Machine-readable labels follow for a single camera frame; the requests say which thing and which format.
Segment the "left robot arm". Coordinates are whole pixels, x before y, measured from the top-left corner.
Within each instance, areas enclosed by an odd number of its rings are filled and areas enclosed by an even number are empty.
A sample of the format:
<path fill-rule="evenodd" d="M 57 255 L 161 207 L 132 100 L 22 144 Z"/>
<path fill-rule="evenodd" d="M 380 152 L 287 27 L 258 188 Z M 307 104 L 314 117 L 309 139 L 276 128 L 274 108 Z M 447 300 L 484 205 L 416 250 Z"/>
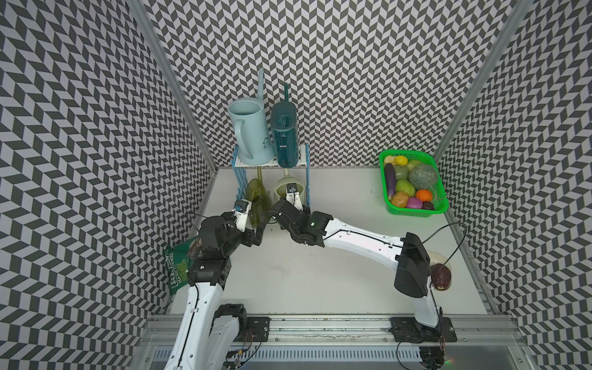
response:
<path fill-rule="evenodd" d="M 235 340 L 254 341 L 242 304 L 220 303 L 240 245 L 260 245 L 261 230 L 247 228 L 248 212 L 205 218 L 200 246 L 188 272 L 189 289 L 180 329 L 166 369 L 222 369 Z"/>

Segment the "light blue watering can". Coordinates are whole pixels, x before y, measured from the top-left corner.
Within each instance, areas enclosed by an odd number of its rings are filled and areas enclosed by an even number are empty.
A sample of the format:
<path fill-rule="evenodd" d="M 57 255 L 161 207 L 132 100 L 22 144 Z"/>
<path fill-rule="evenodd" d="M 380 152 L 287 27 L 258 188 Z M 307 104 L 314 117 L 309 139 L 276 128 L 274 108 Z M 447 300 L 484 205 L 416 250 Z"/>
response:
<path fill-rule="evenodd" d="M 237 156 L 248 166 L 266 164 L 275 155 L 265 114 L 264 96 L 265 71 L 259 69 L 256 97 L 243 97 L 228 106 L 238 145 Z"/>

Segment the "olive green transparent watering can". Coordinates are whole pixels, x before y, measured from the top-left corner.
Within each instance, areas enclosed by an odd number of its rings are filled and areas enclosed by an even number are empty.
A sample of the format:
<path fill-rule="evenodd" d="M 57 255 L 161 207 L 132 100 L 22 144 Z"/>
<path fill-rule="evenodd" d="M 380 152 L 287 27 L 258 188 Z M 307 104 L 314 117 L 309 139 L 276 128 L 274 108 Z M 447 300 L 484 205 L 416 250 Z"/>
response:
<path fill-rule="evenodd" d="M 271 207 L 271 199 L 263 183 L 262 167 L 257 168 L 257 177 L 248 183 L 247 200 L 251 202 L 249 219 L 252 228 L 258 228 Z"/>

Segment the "beige plastic watering can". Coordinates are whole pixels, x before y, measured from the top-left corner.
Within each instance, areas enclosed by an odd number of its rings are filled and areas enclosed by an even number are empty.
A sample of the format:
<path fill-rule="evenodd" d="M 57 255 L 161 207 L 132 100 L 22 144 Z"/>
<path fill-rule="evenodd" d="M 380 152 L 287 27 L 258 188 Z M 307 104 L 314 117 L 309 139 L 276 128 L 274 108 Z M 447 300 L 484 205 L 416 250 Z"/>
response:
<path fill-rule="evenodd" d="M 274 202 L 286 197 L 287 186 L 289 183 L 295 183 L 303 205 L 306 205 L 307 195 L 305 183 L 297 177 L 291 176 L 289 169 L 284 169 L 284 176 L 276 182 L 273 190 Z"/>

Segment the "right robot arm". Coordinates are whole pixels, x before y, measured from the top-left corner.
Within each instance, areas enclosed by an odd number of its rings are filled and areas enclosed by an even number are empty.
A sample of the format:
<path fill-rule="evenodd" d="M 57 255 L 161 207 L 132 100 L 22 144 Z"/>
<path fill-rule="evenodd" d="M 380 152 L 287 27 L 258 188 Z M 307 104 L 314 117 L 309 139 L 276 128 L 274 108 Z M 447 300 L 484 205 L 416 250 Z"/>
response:
<path fill-rule="evenodd" d="M 376 234 L 345 224 L 330 214 L 300 211 L 285 199 L 279 200 L 267 216 L 298 244 L 348 251 L 393 270 L 395 289 L 413 299 L 416 323 L 427 328 L 439 326 L 442 315 L 431 289 L 431 260 L 417 235 Z"/>

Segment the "teal transparent watering can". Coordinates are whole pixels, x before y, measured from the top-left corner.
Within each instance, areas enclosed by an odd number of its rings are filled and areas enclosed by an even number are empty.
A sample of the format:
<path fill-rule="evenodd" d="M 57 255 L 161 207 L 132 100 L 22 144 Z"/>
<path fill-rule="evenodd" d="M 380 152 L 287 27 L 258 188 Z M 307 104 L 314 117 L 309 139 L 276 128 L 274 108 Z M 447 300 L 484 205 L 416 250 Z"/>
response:
<path fill-rule="evenodd" d="M 284 99 L 274 104 L 271 111 L 277 163 L 287 169 L 295 167 L 299 159 L 298 111 L 290 100 L 289 89 L 290 84 L 284 83 Z"/>

